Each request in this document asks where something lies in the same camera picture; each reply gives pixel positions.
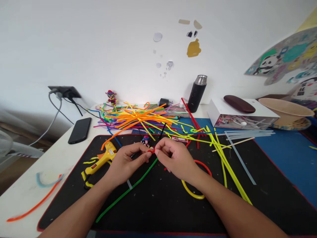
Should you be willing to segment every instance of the figurine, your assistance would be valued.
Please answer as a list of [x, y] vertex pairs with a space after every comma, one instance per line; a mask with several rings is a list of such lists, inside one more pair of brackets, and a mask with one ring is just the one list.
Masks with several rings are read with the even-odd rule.
[[143, 139], [141, 140], [141, 143], [149, 148], [150, 147], [150, 138], [149, 138], [149, 136], [144, 136]]
[[116, 100], [115, 95], [116, 93], [114, 93], [111, 90], [108, 90], [108, 92], [106, 93], [108, 95], [108, 101], [107, 102], [111, 102], [111, 106], [116, 106], [116, 103], [118, 102], [118, 100]]

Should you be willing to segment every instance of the wooden stick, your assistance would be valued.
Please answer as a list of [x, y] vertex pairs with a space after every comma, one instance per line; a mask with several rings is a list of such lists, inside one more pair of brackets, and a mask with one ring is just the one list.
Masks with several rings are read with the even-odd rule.
[[242, 143], [242, 142], [245, 142], [245, 141], [248, 141], [248, 140], [251, 140], [251, 139], [254, 139], [255, 137], [252, 137], [252, 138], [249, 138], [249, 139], [245, 139], [245, 140], [242, 140], [242, 141], [240, 141], [240, 142], [237, 142], [237, 143], [234, 143], [234, 145], [236, 145], [236, 144], [240, 144], [240, 143]]

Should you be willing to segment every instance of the power outlet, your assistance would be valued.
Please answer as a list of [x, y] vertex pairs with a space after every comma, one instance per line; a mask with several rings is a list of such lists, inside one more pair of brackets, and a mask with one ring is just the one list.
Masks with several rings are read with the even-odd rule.
[[57, 89], [64, 98], [81, 98], [79, 92], [73, 86], [49, 86], [49, 89]]

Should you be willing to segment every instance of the black thermos bottle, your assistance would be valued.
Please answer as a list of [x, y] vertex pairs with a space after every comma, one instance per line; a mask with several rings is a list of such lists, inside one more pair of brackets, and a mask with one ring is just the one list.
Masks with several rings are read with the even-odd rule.
[[191, 113], [197, 111], [202, 95], [204, 94], [207, 85], [207, 76], [198, 75], [191, 91], [191, 95], [188, 100], [188, 109]]

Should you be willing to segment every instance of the smartphone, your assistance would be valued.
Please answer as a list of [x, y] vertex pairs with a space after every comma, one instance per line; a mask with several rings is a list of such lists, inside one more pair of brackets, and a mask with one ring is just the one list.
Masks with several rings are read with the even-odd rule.
[[76, 144], [87, 139], [91, 117], [76, 121], [68, 144]]

